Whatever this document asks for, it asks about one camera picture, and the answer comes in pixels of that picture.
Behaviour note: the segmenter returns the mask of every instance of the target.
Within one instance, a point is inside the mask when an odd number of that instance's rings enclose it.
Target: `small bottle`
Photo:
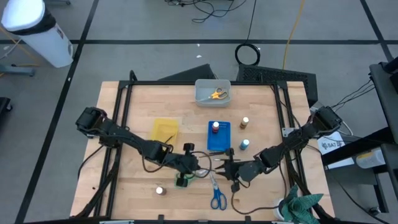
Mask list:
[[[156,193],[158,195],[165,195],[166,194],[166,189],[164,189],[163,187],[157,187],[156,188]]]
[[[240,149],[245,150],[249,146],[249,140],[245,139],[242,141],[241,145],[239,146]]]
[[[211,125],[211,130],[213,130],[213,133],[217,133],[219,128],[220,128],[220,124],[217,121],[213,122],[213,125]]]
[[[241,124],[239,125],[239,127],[240,127],[241,129],[245,129],[246,126],[248,125],[248,123],[249,123],[249,118],[248,118],[248,117],[244,117],[244,118],[242,119],[242,122],[241,122]]]

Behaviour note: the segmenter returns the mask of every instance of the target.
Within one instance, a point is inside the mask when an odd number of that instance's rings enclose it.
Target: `white trash can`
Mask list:
[[[72,63],[73,45],[45,7],[43,0],[9,0],[1,24],[18,35],[54,67]]]

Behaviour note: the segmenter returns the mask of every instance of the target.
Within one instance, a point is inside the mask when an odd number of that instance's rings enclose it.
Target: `bottle cap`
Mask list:
[[[163,187],[157,187],[156,188],[156,193],[158,193],[158,194],[162,194],[163,193]]]

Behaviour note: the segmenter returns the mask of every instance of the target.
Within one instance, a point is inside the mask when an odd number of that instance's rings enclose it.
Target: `concrete floor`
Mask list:
[[[79,43],[94,0],[71,0],[66,6],[49,2],[48,8],[73,43]],[[224,1],[212,1],[216,8],[227,8]],[[393,0],[366,1],[382,36],[397,40],[398,25]],[[5,0],[0,1],[4,7]],[[101,82],[125,80],[133,69],[139,80],[157,80],[168,75],[209,63],[219,78],[235,80],[238,64],[234,59],[236,39],[245,39],[254,0],[224,18],[209,18],[203,24],[191,22],[203,17],[193,6],[173,7],[162,0],[99,0],[93,22],[78,61],[72,83],[55,130],[26,222],[67,218],[76,188],[76,173],[82,162],[86,138],[76,131],[74,122],[86,106],[98,99]],[[258,1],[251,39],[286,40],[294,24],[300,1]],[[196,40],[178,44],[170,40]],[[209,44],[203,39],[223,40]],[[295,40],[377,40],[377,36],[360,0],[307,0]],[[11,46],[0,34],[0,49]],[[91,40],[137,40],[127,44],[95,44]],[[142,44],[138,40],[163,40]],[[261,48],[260,66],[281,68],[284,44],[257,44]],[[398,56],[398,45],[388,45]],[[248,59],[250,51],[241,52]],[[3,75],[0,96],[12,99],[14,110],[0,127],[0,223],[13,223],[44,143],[70,67],[53,68],[44,59],[35,77]],[[340,42],[326,45],[292,44],[286,69],[317,74],[319,101],[332,105],[366,83],[369,65],[386,61],[380,44]],[[16,49],[2,64],[31,63],[23,51]],[[339,111],[354,134],[365,136],[386,126],[376,92],[348,103]],[[381,177],[389,199],[390,213],[380,218],[393,221],[398,205],[388,176]],[[358,209],[340,187],[328,178],[336,216],[342,220],[375,223]],[[364,207],[377,205],[373,187],[344,181],[348,191]]]

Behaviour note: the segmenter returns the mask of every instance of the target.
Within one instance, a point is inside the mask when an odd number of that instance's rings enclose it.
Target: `blue box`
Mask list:
[[[209,121],[207,130],[207,149],[210,151],[221,151],[231,147],[231,123],[227,121],[217,121],[220,128],[217,133],[213,133],[212,125],[216,121]]]

